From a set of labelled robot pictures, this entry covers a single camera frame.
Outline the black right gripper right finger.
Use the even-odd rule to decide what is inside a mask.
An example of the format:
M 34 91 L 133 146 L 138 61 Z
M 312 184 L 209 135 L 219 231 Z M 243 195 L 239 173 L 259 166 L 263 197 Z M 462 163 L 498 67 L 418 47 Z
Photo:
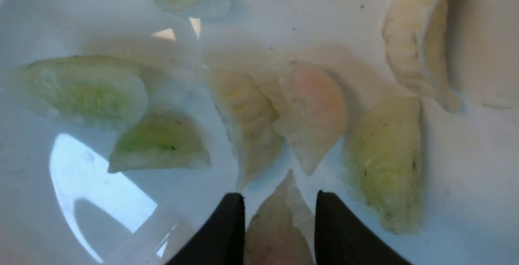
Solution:
M 317 265 L 409 265 L 332 192 L 319 191 L 315 205 Z

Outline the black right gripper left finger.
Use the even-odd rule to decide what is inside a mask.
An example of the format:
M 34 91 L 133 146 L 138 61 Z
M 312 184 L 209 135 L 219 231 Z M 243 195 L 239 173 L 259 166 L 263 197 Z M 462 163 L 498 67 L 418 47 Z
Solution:
M 227 193 L 201 229 L 167 265 L 243 265 L 245 204 L 239 193 Z

